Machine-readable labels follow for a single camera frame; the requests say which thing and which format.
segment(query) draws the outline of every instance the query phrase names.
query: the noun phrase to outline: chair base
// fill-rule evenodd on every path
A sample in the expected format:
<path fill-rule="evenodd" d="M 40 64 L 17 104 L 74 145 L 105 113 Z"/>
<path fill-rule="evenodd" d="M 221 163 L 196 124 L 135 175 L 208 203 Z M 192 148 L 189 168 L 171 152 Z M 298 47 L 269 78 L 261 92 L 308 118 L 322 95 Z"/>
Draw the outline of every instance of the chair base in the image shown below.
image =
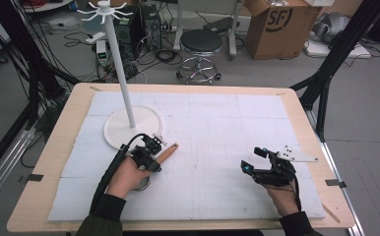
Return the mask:
<path fill-rule="evenodd" d="M 204 83 L 212 85 L 212 79 L 220 80 L 222 75 L 218 73 L 216 65 L 201 56 L 191 57 L 184 60 L 176 73 L 178 79 L 185 78 L 186 85 L 189 82 Z"/>

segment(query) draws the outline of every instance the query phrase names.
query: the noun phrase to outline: black stool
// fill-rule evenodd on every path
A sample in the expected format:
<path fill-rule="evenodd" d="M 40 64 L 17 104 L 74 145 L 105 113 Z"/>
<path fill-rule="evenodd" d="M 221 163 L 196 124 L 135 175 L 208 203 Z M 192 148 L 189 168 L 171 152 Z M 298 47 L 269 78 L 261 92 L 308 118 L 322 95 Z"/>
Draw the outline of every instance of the black stool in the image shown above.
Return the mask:
<path fill-rule="evenodd" d="M 186 85 L 190 81 L 202 83 L 212 79 L 220 80 L 222 75 L 218 73 L 216 65 L 204 58 L 217 54 L 222 47 L 222 39 L 216 33 L 206 29 L 191 29 L 180 37 L 182 50 L 195 55 L 184 60 L 176 73 L 177 78 L 186 78 Z"/>

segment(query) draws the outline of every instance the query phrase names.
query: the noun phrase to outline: sleeve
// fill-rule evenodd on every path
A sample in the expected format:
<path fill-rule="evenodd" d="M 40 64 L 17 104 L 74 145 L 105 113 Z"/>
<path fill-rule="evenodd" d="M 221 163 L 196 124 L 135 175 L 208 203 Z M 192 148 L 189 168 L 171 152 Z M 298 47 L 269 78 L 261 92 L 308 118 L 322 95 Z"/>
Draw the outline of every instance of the sleeve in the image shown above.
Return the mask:
<path fill-rule="evenodd" d="M 304 211 L 281 218 L 280 224 L 286 236 L 322 236 L 313 230 Z"/>
<path fill-rule="evenodd" d="M 120 214 L 126 201 L 111 195 L 103 195 L 97 208 L 83 221 L 76 236 L 121 236 Z"/>

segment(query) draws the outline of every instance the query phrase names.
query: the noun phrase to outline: white stand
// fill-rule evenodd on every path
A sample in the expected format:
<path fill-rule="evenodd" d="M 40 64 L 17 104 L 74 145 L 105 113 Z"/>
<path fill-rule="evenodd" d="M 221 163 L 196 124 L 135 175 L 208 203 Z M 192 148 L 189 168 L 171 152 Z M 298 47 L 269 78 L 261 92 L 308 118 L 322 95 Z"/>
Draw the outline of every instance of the white stand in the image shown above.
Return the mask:
<path fill-rule="evenodd" d="M 91 21 L 96 16 L 102 16 L 101 24 L 104 24 L 104 27 L 106 29 L 107 38 L 110 44 L 110 50 L 113 56 L 114 66 L 116 68 L 123 100 L 126 107 L 126 110 L 119 109 L 114 111 L 106 120 L 106 123 L 104 124 L 104 137 L 106 138 L 107 142 L 110 143 L 114 148 L 120 148 L 122 144 L 127 144 L 129 140 L 132 139 L 132 137 L 140 133 L 145 133 L 147 135 L 155 134 L 157 136 L 160 136 L 162 132 L 162 123 L 159 116 L 148 107 L 132 107 L 131 100 L 129 98 L 128 87 L 126 85 L 125 73 L 123 71 L 122 59 L 120 57 L 119 45 L 117 44 L 112 17 L 120 20 L 120 18 L 118 18 L 115 13 L 123 16 L 128 16 L 132 13 L 125 14 L 116 11 L 116 9 L 124 8 L 126 3 L 116 8 L 110 7 L 110 1 L 97 2 L 98 7 L 95 7 L 92 3 L 89 4 L 96 10 L 91 12 L 83 12 L 78 10 L 78 12 L 83 14 L 95 13 L 88 19 L 82 19 L 83 21 Z"/>

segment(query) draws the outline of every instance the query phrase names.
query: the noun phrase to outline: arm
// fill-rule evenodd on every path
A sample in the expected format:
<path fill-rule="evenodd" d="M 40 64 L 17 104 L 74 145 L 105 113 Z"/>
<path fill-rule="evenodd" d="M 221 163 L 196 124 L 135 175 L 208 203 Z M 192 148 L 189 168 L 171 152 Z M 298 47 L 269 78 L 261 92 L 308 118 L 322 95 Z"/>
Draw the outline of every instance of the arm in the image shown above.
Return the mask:
<path fill-rule="evenodd" d="M 263 185 L 282 217 L 280 224 L 286 236 L 321 236 L 310 225 L 306 212 L 299 211 L 291 186 L 274 187 Z"/>
<path fill-rule="evenodd" d="M 86 217 L 76 235 L 122 235 L 120 214 L 126 204 L 124 199 L 129 191 L 150 174 L 148 170 L 138 169 L 135 161 L 128 156 L 113 175 L 95 211 Z"/>

